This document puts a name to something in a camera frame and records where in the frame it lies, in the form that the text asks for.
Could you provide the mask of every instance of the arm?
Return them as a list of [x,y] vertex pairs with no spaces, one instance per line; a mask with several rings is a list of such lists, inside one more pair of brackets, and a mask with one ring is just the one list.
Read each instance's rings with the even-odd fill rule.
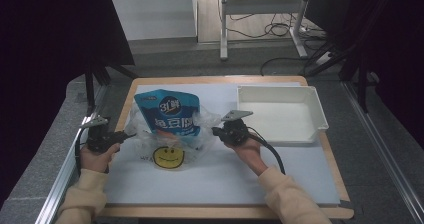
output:
[[66,191],[65,201],[59,208],[57,224],[91,223],[104,208],[106,195],[103,187],[107,180],[104,172],[118,150],[119,144],[111,146],[103,154],[92,153],[86,147],[81,149],[81,176]]
[[258,181],[266,191],[267,205],[283,223],[331,223],[312,198],[291,177],[284,175],[275,167],[267,167],[260,156],[260,143],[249,138],[241,146],[227,143],[225,145],[233,149],[259,176]]

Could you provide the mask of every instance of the transparent plastic bag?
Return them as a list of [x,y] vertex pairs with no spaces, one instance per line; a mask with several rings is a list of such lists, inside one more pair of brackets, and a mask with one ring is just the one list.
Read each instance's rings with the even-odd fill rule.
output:
[[193,123],[200,127],[197,136],[153,134],[140,109],[133,105],[124,131],[128,135],[137,134],[132,139],[142,160],[151,161],[165,169],[180,169],[193,164],[216,142],[211,128],[221,123],[221,116],[200,106],[200,112],[193,113]]

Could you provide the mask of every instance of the white metal stand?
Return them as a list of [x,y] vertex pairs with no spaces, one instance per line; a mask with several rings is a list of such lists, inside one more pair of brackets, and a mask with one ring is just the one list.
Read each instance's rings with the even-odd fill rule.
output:
[[306,11],[308,0],[221,0],[221,60],[228,59],[227,15],[297,13],[290,35],[300,58],[307,58],[299,38],[299,28]]

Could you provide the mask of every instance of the sweatshirt cuff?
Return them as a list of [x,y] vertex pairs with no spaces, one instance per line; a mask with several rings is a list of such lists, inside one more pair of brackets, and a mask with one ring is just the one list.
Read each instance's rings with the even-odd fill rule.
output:
[[107,174],[81,169],[81,176],[77,183],[77,187],[81,190],[103,191],[103,187],[107,180]]
[[281,171],[278,170],[275,166],[272,166],[268,167],[268,169],[266,169],[258,177],[258,182],[265,189],[265,191],[269,192],[287,179],[290,179],[290,177],[281,173]]

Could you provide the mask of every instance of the person's left hand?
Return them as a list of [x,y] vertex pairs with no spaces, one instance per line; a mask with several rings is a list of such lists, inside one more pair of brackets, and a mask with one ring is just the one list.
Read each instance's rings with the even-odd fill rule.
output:
[[119,150],[120,144],[112,145],[105,153],[95,153],[90,151],[86,146],[81,148],[81,168],[91,171],[104,173],[108,167],[112,156]]

